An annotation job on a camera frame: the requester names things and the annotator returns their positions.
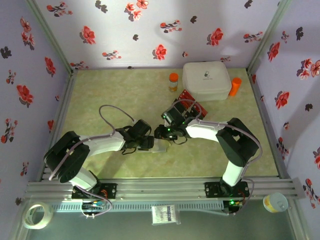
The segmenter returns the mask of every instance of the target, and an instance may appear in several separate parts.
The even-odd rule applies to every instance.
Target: tape roll
[[[40,221],[34,223],[34,214],[39,208],[41,209],[40,211],[43,212],[43,217]],[[26,210],[25,214],[23,214],[23,226],[27,229],[43,229],[50,223],[53,215],[54,209],[51,206],[40,201],[34,202],[32,206]]]

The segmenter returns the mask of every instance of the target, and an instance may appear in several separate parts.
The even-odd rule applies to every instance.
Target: wall
[[[0,239],[43,160],[67,71],[25,1],[0,10]]]
[[[286,169],[303,184],[300,200],[320,235],[320,15],[318,0],[293,1],[253,67]]]
[[[35,0],[73,68],[245,68],[279,0]]]

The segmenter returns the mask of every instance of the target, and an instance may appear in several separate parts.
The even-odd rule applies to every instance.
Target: gray cable
[[[221,215],[221,216],[225,216],[228,217],[229,213],[226,212],[220,212],[220,211],[213,211],[213,210],[206,210],[206,209],[197,209],[197,212],[203,212],[203,213],[208,213],[208,214],[216,214],[216,215]]]
[[[239,212],[241,212],[247,206],[247,202],[250,200],[250,198],[252,196],[252,193],[254,192],[254,189],[255,189],[255,182],[252,179],[250,179],[250,178],[242,178],[242,180],[250,181],[252,183],[252,189],[251,189],[251,192],[250,192],[248,198],[245,200],[244,204],[242,205],[242,207],[237,212],[234,212],[233,216],[239,214]]]

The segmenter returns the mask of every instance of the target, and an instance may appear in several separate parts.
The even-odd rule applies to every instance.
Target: label
[[[209,74],[210,74],[209,71],[205,71],[205,73],[204,73],[204,77],[205,77],[205,78],[203,78],[202,80],[213,80],[213,78],[210,77]]]
[[[176,222],[175,205],[162,205],[152,207],[152,223],[153,224],[167,224]]]

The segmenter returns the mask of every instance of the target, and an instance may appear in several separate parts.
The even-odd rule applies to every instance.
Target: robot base
[[[116,199],[117,193],[117,184],[116,183],[101,183],[100,188],[98,190],[97,195],[102,196],[107,199]],[[72,190],[72,199],[96,199],[94,196],[88,196],[87,194],[83,193],[77,187],[73,187]]]
[[[204,183],[205,196],[207,198],[241,198],[249,197],[248,183],[240,181],[236,186],[226,189],[220,181]]]

